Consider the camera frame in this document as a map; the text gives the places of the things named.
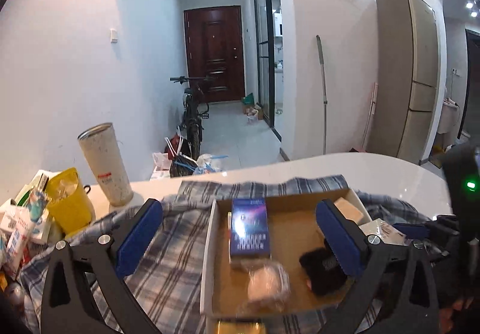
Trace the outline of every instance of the plaid cloth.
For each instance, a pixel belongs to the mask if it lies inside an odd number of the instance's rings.
[[[164,334],[203,333],[206,321],[200,315],[200,281],[202,276],[203,250],[205,248],[210,206],[214,199],[234,197],[269,197],[310,192],[322,192],[348,188],[343,176],[316,180],[296,178],[284,184],[267,185],[241,183],[235,185],[212,182],[183,182],[176,196],[162,200],[164,221],[141,259],[136,272],[125,282],[152,322]],[[372,196],[358,193],[373,219],[382,218],[390,223],[421,223],[428,220],[409,204],[388,196]],[[119,213],[110,213],[82,231],[71,245],[96,240],[112,228],[134,216],[137,208],[128,208]],[[50,247],[36,256],[20,273],[20,283],[25,298],[25,322],[30,330],[40,332],[40,314],[43,286],[48,268]],[[97,283],[92,292],[105,322],[119,330]],[[376,318],[375,305],[359,326],[358,331],[368,328]],[[270,318],[264,321],[270,334],[317,333],[334,308],[308,311],[302,314]]]

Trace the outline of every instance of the bicycle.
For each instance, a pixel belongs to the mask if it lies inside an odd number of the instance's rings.
[[[194,160],[197,160],[200,156],[200,144],[203,140],[202,119],[208,119],[208,112],[210,111],[210,106],[206,101],[205,94],[200,88],[200,82],[209,82],[211,80],[212,78],[209,77],[185,78],[184,76],[180,76],[179,78],[170,78],[170,81],[174,83],[184,84],[190,82],[190,85],[195,83],[194,88],[187,88],[184,91],[183,106],[185,110],[180,125],[180,129],[187,131],[187,142],[190,145],[191,157]],[[201,113],[198,111],[200,103],[205,103],[207,106],[207,110]]]

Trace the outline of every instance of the yellow bucket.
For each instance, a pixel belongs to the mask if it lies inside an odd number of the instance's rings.
[[[64,185],[62,181],[76,184],[77,187],[67,197],[57,200],[59,190]],[[46,208],[66,234],[75,233],[92,221],[93,205],[75,167],[51,178],[46,184],[45,192],[52,199]]]

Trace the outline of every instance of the beige refrigerator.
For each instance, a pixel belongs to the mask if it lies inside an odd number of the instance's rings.
[[[435,12],[423,0],[377,0],[379,72],[367,151],[419,164],[439,78]]]

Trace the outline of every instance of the ceiling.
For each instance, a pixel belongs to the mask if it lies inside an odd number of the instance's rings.
[[[472,10],[465,7],[467,2],[473,3],[473,0],[443,0],[443,16],[446,18],[461,20],[466,23],[480,24],[480,14],[477,18],[473,18],[470,15]]]

